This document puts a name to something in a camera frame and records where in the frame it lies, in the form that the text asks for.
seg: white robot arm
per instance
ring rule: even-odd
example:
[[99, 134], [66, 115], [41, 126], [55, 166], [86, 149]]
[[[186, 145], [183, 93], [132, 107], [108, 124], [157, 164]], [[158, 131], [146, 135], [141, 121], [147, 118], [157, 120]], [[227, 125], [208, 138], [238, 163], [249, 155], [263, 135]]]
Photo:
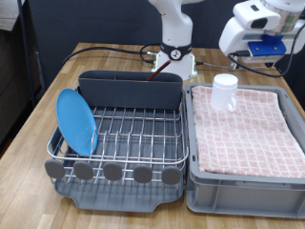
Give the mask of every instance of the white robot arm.
[[[222, 32], [219, 48], [225, 55], [249, 51], [245, 63], [266, 63], [272, 66], [289, 54], [295, 35], [304, 25], [299, 16], [305, 0], [250, 0], [234, 7], [234, 17]], [[294, 53], [305, 44], [305, 30], [295, 43]]]
[[171, 59], [172, 64], [163, 72], [176, 73], [184, 80], [196, 75], [192, 54], [192, 19], [181, 11], [183, 4], [198, 3], [203, 0], [149, 0], [162, 17], [161, 52], [156, 58], [154, 69], [158, 69]]

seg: white cup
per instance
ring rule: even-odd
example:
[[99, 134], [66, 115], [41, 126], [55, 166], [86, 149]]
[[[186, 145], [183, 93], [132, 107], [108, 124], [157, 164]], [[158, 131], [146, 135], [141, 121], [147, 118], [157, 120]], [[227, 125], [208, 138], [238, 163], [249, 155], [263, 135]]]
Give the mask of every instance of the white cup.
[[234, 112], [237, 108], [238, 79], [232, 74], [218, 74], [213, 79], [211, 106], [218, 111]]

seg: plate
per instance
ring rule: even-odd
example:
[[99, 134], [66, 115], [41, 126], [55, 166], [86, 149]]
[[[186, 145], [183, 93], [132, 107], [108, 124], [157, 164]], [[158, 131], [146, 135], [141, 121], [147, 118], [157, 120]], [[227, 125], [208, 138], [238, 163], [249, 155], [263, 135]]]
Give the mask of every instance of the plate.
[[57, 96], [55, 110], [59, 130], [68, 145], [79, 155], [90, 156], [96, 149], [97, 134], [85, 99], [73, 89], [64, 89]]

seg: metal wire grid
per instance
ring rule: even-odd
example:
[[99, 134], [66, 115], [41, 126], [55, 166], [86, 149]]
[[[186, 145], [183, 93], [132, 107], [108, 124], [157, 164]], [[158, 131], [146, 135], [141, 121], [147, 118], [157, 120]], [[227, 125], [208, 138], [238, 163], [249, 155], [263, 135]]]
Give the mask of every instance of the metal wire grid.
[[106, 180], [103, 163], [109, 161], [122, 165], [122, 185], [126, 181], [133, 181], [133, 168], [138, 164], [146, 164], [152, 168], [152, 182], [162, 182], [162, 170], [167, 166], [176, 166], [183, 170], [188, 153], [184, 148], [182, 112], [97, 107], [92, 112], [98, 127], [98, 144], [93, 155], [80, 156], [70, 147], [63, 153], [63, 139], [59, 140], [53, 152], [50, 150], [51, 141], [48, 144], [48, 152], [52, 158], [63, 160], [65, 182], [69, 183], [72, 178], [77, 178], [73, 172], [73, 163], [80, 160], [91, 164], [93, 184], [97, 184], [99, 179]]

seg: dish towel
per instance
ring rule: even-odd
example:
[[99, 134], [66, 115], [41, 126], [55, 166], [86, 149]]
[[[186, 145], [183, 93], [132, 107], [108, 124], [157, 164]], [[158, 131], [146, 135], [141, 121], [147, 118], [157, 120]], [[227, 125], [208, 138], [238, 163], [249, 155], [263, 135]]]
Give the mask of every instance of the dish towel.
[[305, 177], [305, 156], [279, 109], [277, 94], [237, 90], [237, 110], [210, 105], [212, 88], [194, 87], [200, 172], [264, 177]]

